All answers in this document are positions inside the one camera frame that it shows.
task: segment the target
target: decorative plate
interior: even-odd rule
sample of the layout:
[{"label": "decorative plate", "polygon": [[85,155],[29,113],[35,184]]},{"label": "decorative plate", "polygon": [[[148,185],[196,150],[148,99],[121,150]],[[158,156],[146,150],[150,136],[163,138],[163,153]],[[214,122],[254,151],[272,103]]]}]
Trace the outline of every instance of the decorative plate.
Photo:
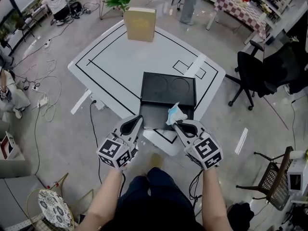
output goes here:
[{"label": "decorative plate", "polygon": [[71,226],[71,213],[62,197],[51,190],[40,190],[38,196],[39,207],[50,223],[58,228]]}]

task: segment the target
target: person's leg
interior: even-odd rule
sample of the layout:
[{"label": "person's leg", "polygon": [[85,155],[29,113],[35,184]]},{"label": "person's leg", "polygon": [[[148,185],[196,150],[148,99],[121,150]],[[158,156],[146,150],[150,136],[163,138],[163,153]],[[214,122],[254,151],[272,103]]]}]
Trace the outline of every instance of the person's leg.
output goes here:
[{"label": "person's leg", "polygon": [[136,176],[125,194],[123,194],[117,202],[117,208],[119,208],[124,202],[139,200],[149,197],[148,190],[150,184],[145,176]]},{"label": "person's leg", "polygon": [[10,102],[14,104],[13,108],[20,109],[23,107],[28,107],[31,104],[30,100],[27,98],[24,92],[20,89],[17,89],[15,84],[10,84],[7,86],[7,88],[10,90],[12,95]]},{"label": "person's leg", "polygon": [[193,211],[189,199],[181,192],[171,176],[157,167],[148,172],[151,196],[172,200],[177,204]]},{"label": "person's leg", "polygon": [[55,13],[53,15],[54,19],[57,21],[64,20],[70,13],[69,7],[65,6],[63,9],[61,9],[59,12]]}]

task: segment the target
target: black tray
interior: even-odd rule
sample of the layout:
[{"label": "black tray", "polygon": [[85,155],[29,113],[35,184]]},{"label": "black tray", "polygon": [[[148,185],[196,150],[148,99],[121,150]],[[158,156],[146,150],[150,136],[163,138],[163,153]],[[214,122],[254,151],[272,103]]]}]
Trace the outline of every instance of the black tray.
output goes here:
[{"label": "black tray", "polygon": [[179,102],[179,108],[193,119],[196,106],[195,78],[143,73],[139,114],[145,128],[173,130],[166,124],[168,109]]}]

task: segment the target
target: person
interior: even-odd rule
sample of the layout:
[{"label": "person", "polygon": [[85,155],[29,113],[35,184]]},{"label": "person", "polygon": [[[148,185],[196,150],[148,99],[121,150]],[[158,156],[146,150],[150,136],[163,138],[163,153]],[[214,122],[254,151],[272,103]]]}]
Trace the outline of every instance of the person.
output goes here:
[{"label": "person", "polygon": [[12,68],[13,66],[13,62],[14,62],[14,57],[11,57],[11,56],[7,56],[6,54],[4,54],[2,52],[2,50],[0,49],[0,65],[3,64],[3,67],[5,69],[8,69],[8,68]]},{"label": "person", "polygon": [[0,110],[4,112],[14,111],[16,117],[20,119],[22,117],[21,111],[30,105],[30,100],[22,90],[16,87],[11,73],[4,70],[1,66],[0,87],[1,92],[6,93],[6,97],[0,99]]},{"label": "person", "polygon": [[64,24],[65,18],[70,13],[70,9],[65,0],[40,0],[40,3],[42,5],[48,5],[56,20],[56,25],[60,26]]},{"label": "person", "polygon": [[150,164],[153,167],[147,176],[135,177],[119,199],[122,172],[110,169],[77,231],[95,231],[100,227],[102,231],[232,230],[215,167],[203,171],[202,227],[195,220],[191,202],[174,180],[160,169],[161,161],[159,155],[153,154]]}]

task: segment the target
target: red and white checkered tablecloth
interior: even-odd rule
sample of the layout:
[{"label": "red and white checkered tablecloth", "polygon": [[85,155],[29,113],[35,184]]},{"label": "red and white checkered tablecloth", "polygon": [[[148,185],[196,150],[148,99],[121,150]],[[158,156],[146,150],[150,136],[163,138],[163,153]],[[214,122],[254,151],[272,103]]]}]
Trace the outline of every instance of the red and white checkered tablecloth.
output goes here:
[{"label": "red and white checkered tablecloth", "polygon": [[261,23],[258,21],[262,11],[250,3],[247,3],[244,6],[240,6],[238,3],[236,3],[236,1],[237,0],[217,0],[214,3],[214,8],[216,11],[226,11],[237,19],[243,21],[245,24],[257,31],[262,39],[265,39],[266,23],[264,21]]}]

